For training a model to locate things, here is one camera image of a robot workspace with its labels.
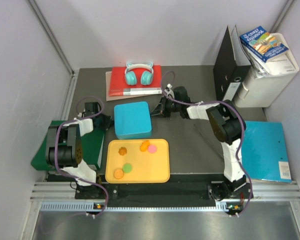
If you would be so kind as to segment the teal tin lid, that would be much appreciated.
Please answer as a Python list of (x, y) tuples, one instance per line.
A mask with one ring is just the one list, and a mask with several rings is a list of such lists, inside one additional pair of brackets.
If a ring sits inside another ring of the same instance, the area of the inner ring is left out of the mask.
[(114, 130), (117, 133), (152, 131), (148, 103), (139, 101), (116, 105), (114, 107)]

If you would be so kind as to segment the orange fish shaped cookie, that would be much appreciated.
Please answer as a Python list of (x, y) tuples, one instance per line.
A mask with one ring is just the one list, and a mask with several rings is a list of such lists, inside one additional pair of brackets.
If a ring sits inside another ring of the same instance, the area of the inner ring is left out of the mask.
[(141, 152), (146, 152), (148, 150), (148, 147), (151, 145), (149, 140), (145, 140), (141, 143), (139, 150)]

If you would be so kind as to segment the teal cookie tin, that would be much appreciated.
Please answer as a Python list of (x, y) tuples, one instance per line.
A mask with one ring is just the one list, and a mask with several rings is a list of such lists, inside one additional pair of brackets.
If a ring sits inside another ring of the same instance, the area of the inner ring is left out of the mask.
[(131, 140), (131, 139), (144, 139), (149, 138), (152, 135), (152, 131), (146, 131), (146, 132), (115, 132), (116, 137), (119, 140)]

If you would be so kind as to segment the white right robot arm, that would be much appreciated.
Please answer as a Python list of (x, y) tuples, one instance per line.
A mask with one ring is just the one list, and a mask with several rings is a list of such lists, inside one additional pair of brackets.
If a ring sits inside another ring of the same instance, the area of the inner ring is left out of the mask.
[(183, 119), (207, 120), (216, 139), (221, 143), (225, 180), (208, 185), (209, 194), (215, 200), (235, 198), (246, 185), (242, 166), (242, 138), (246, 124), (229, 100), (192, 102), (183, 86), (162, 88), (162, 97), (151, 116), (169, 118), (179, 113)]

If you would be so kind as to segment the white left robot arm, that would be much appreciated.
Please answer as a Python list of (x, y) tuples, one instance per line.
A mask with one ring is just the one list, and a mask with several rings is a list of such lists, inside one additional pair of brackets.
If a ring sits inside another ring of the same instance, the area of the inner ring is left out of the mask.
[(114, 124), (103, 110), (103, 102), (86, 102), (78, 118), (49, 126), (45, 145), (46, 163), (86, 187), (95, 199), (104, 191), (96, 170), (101, 166), (105, 133)]

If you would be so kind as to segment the green binder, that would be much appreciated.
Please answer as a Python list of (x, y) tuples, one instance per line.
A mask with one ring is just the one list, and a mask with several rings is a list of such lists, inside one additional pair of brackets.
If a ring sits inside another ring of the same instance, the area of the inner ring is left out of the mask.
[[(53, 120), (40, 148), (31, 161), (37, 171), (54, 171), (55, 142), (61, 120)], [(59, 134), (57, 163), (60, 169), (77, 167), (84, 161), (91, 169), (101, 167), (105, 131), (96, 127), (91, 118), (75, 119), (62, 126)]]

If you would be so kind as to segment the teal cat ear headphones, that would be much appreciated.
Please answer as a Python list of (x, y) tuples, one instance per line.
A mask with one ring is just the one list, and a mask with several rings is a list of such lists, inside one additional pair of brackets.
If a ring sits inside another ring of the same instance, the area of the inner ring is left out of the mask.
[(135, 86), (138, 81), (143, 86), (150, 86), (154, 78), (154, 64), (152, 62), (127, 63), (124, 78), (129, 86)]

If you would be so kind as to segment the orange flower shaped cookie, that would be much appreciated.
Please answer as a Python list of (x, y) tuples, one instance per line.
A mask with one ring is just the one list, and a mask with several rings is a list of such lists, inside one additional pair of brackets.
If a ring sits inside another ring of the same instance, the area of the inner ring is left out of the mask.
[(121, 147), (119, 150), (118, 150), (118, 153), (119, 155), (121, 156), (124, 156), (128, 153), (127, 149), (125, 147)]

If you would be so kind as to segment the red book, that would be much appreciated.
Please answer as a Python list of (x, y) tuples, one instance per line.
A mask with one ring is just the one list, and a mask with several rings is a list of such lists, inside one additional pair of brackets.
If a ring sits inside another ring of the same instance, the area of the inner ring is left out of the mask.
[(112, 68), (108, 95), (110, 97), (161, 94), (160, 65), (127, 64)]

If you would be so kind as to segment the pink sandwich cookie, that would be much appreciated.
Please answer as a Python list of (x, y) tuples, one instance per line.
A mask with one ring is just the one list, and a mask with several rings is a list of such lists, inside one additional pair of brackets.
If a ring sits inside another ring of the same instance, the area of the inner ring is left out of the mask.
[(151, 144), (148, 146), (147, 151), (151, 154), (154, 154), (157, 152), (157, 146), (154, 144)]

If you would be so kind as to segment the green sandwich cookie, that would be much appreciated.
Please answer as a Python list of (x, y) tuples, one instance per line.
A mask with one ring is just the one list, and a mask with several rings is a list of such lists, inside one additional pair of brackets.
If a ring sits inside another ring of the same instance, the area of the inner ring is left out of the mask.
[(133, 167), (130, 163), (126, 163), (123, 165), (122, 170), (125, 174), (128, 174), (132, 171)]

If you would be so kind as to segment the orange round cookie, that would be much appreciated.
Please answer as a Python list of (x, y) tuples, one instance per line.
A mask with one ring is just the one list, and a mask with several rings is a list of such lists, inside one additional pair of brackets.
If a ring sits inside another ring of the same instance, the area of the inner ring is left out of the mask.
[(116, 169), (113, 173), (115, 179), (120, 180), (124, 177), (124, 171), (120, 168)]

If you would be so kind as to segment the blue folder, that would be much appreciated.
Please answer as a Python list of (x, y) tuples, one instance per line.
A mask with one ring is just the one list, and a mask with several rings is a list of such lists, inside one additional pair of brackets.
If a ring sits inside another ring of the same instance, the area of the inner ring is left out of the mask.
[(251, 179), (291, 183), (283, 126), (280, 122), (246, 121), (242, 165)]

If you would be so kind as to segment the blue paperback book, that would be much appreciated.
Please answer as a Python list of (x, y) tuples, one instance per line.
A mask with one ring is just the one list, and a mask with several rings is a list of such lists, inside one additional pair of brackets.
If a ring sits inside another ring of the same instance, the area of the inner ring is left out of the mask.
[(241, 43), (264, 63), (285, 54), (289, 48), (262, 26), (239, 36)]

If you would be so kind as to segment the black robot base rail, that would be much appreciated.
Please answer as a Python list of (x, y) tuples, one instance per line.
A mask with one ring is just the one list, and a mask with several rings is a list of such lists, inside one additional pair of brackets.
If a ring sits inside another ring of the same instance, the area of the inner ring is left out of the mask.
[(231, 183), (221, 173), (173, 173), (165, 183), (109, 183), (74, 187), (77, 200), (104, 200), (113, 208), (214, 207), (217, 201), (241, 204), (253, 198), (246, 178)]

